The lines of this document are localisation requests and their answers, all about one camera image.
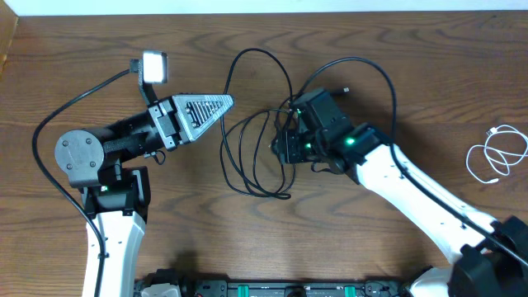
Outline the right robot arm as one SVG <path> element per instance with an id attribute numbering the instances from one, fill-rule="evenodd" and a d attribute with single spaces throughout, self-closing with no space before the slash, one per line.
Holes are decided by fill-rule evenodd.
<path id="1" fill-rule="evenodd" d="M 414 165 L 392 139 L 369 124 L 353 125 L 324 89 L 294 100 L 293 129 L 271 150 L 283 164 L 327 164 L 383 197 L 440 249 L 448 268 L 428 268 L 402 296 L 525 296 L 527 225 L 501 222 L 446 190 Z"/>

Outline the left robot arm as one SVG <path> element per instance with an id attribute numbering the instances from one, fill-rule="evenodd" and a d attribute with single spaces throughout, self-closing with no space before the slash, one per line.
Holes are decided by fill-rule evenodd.
<path id="1" fill-rule="evenodd" d="M 147 109 L 103 128 L 70 130 L 54 155 L 96 231 L 89 231 L 83 294 L 98 284 L 101 296 L 131 296 L 139 247 L 151 201 L 146 167 L 123 164 L 143 156 L 163 163 L 165 154 L 195 142 L 234 104 L 229 94 L 180 93 L 158 98 L 139 83 Z"/>

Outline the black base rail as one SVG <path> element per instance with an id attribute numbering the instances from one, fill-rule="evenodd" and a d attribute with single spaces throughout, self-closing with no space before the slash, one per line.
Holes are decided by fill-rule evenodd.
<path id="1" fill-rule="evenodd" d="M 158 269 L 137 280 L 133 296 L 152 297 L 352 297 L 445 296 L 446 290 L 398 279 L 280 280 L 234 279 L 226 274 Z"/>

